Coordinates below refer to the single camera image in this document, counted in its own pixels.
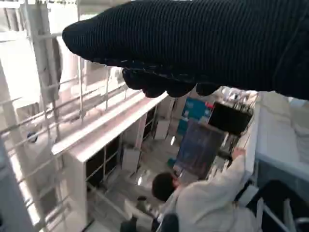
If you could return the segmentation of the black knitted gloved right hand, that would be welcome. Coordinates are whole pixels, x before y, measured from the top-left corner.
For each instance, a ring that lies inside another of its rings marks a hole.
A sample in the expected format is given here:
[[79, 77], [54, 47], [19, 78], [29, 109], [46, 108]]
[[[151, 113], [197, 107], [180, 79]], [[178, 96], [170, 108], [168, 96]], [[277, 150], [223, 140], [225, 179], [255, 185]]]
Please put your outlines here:
[[64, 28], [67, 48], [122, 68], [149, 98], [221, 86], [309, 98], [306, 0], [135, 0]]

